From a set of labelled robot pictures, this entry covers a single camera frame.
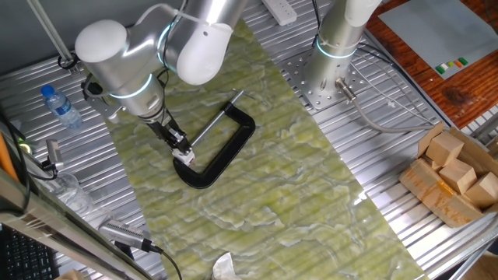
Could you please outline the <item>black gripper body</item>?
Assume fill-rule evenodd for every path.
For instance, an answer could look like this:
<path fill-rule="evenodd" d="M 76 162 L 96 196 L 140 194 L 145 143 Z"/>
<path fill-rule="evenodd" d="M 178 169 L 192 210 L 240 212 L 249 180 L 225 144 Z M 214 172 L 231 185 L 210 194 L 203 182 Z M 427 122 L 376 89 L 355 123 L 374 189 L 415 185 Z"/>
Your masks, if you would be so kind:
<path fill-rule="evenodd" d="M 178 146 L 183 141 L 183 131 L 171 117 L 161 117 L 158 121 L 147 124 L 159 139 L 170 146 Z"/>

